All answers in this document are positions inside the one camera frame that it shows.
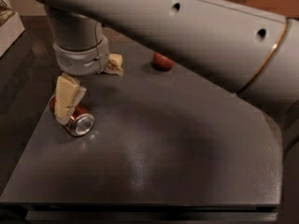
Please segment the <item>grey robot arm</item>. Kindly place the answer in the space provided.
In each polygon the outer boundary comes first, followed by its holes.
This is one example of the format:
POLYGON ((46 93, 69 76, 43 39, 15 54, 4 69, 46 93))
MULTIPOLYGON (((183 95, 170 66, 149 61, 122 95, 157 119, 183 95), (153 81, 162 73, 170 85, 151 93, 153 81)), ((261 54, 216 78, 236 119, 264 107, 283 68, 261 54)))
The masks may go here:
POLYGON ((299 142, 299 21, 225 0, 36 0, 156 50, 268 114, 299 142))

